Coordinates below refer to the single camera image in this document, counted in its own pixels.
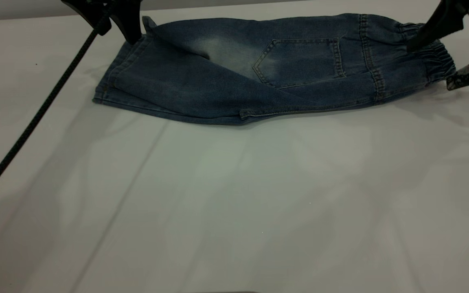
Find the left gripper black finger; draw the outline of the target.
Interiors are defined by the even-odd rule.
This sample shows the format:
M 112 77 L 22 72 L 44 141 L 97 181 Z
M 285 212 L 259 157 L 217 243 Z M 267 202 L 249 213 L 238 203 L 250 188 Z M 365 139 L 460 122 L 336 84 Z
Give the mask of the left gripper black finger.
M 141 39 L 140 8 L 141 0 L 115 0 L 115 8 L 110 18 L 123 34 L 126 42 L 136 44 Z
M 62 0 L 62 3 L 79 14 L 96 32 L 103 36 L 111 29 L 110 17 L 106 17 L 106 2 L 101 0 Z

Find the right gripper plain black finger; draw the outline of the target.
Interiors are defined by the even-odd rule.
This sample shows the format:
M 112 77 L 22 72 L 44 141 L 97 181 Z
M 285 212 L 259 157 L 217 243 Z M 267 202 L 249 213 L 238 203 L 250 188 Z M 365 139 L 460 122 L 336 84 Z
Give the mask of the right gripper plain black finger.
M 408 52 L 415 52 L 437 39 L 463 30 L 463 19 L 468 11 L 461 0 L 442 0 L 417 36 L 408 41 Z

